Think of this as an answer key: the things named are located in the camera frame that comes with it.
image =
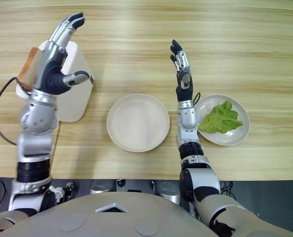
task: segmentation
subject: black joint cover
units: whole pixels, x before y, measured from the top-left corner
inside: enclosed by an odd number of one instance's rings
[[[197,201],[201,202],[204,198],[210,195],[220,194],[218,189],[214,187],[202,186],[194,190]]]
[[[17,181],[31,183],[44,180],[49,177],[50,160],[17,164]]]
[[[180,146],[180,156],[181,159],[184,159],[187,156],[193,155],[204,155],[204,152],[201,149],[201,146],[197,142],[187,142]]]
[[[190,172],[182,170],[180,173],[181,195],[186,201],[194,201],[193,186]]]

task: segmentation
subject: plate with lettuce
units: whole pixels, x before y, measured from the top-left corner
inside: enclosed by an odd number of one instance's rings
[[[250,131],[250,119],[243,107],[224,95],[209,95],[196,104],[199,133],[218,145],[242,142]]]

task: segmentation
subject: plate rim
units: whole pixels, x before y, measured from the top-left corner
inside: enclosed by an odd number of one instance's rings
[[[208,141],[210,141],[210,142],[212,142],[212,143],[214,143],[214,144],[220,145],[220,146],[234,146],[234,145],[237,145],[237,144],[243,142],[243,141],[247,138],[247,136],[249,135],[249,133],[250,133],[251,121],[250,121],[249,114],[247,113],[247,111],[243,108],[243,106],[242,106],[239,102],[237,102],[236,100],[234,100],[234,99],[232,99],[231,97],[226,96],[226,95],[218,95],[218,94],[207,95],[207,96],[201,98],[201,99],[198,101],[198,103],[199,103],[201,100],[203,100],[203,99],[205,99],[205,98],[207,98],[207,97],[213,97],[213,96],[221,96],[221,97],[225,97],[225,98],[228,98],[228,99],[230,99],[230,100],[233,100],[235,103],[237,103],[237,104],[243,109],[243,111],[245,112],[245,114],[246,114],[246,116],[247,116],[247,120],[248,120],[248,124],[249,124],[248,131],[247,131],[246,135],[245,135],[240,141],[238,141],[237,143],[234,143],[234,144],[221,144],[221,143],[218,143],[218,142],[214,142],[214,141],[208,139],[205,135],[203,135],[202,132],[199,130],[199,127],[198,127],[197,131],[198,131],[198,132],[200,133],[200,135],[203,136],[206,140],[208,140]]]
[[[130,96],[137,96],[137,95],[147,96],[147,97],[150,97],[150,98],[156,100],[157,102],[159,102],[159,104],[161,105],[161,107],[166,111],[166,115],[167,115],[167,116],[166,116],[166,120],[167,120],[167,129],[166,129],[166,130],[167,130],[167,131],[165,132],[164,138],[163,138],[158,144],[156,143],[155,146],[152,146],[151,149],[147,149],[147,150],[139,150],[139,151],[133,151],[133,150],[131,150],[131,149],[129,150],[129,149],[126,149],[126,148],[122,147],[121,145],[119,145],[117,142],[114,141],[114,139],[113,139],[112,136],[110,135],[110,130],[109,130],[109,125],[108,125],[108,124],[109,124],[110,112],[112,111],[112,109],[113,109],[115,106],[117,106],[117,104],[120,103],[121,100],[123,100],[123,99],[125,99],[125,98],[127,98],[127,97],[130,97]],[[107,115],[107,119],[106,119],[106,127],[107,127],[108,135],[109,135],[109,137],[111,138],[111,140],[112,140],[117,146],[119,146],[121,149],[123,149],[123,150],[125,150],[125,151],[128,151],[128,152],[142,153],[142,152],[148,152],[148,151],[151,151],[151,150],[155,149],[156,147],[158,147],[159,145],[161,145],[161,143],[166,139],[166,137],[167,137],[167,135],[168,135],[168,133],[169,133],[169,131],[170,131],[171,121],[170,121],[170,115],[169,115],[169,113],[168,113],[166,107],[164,106],[164,104],[163,104],[160,100],[158,100],[158,99],[155,98],[154,96],[151,96],[151,95],[148,95],[148,94],[134,93],[134,94],[129,94],[129,95],[125,95],[125,96],[121,97],[120,99],[118,99],[118,100],[112,105],[112,107],[110,108],[110,110],[109,110],[109,112],[108,112],[108,115]]]

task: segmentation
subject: screw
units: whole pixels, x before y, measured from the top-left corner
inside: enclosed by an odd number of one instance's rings
[[[65,49],[62,48],[62,47],[60,47],[60,48],[59,48],[59,52],[60,52],[60,53],[64,53],[64,52],[65,52]]]

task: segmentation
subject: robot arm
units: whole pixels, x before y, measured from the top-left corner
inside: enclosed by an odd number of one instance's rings
[[[31,215],[56,204],[54,193],[48,190],[52,133],[57,126],[56,96],[89,79],[84,71],[70,75],[61,73],[67,56],[66,46],[83,24],[83,13],[67,17],[56,28],[42,53],[31,96],[21,112],[23,132],[17,143],[17,177],[12,182],[9,211],[21,210]]]
[[[203,223],[220,237],[282,237],[293,233],[270,225],[231,197],[220,195],[220,183],[197,135],[199,119],[192,102],[190,66],[182,47],[173,40],[171,55],[177,70],[177,146],[181,156],[181,195],[192,202]]]

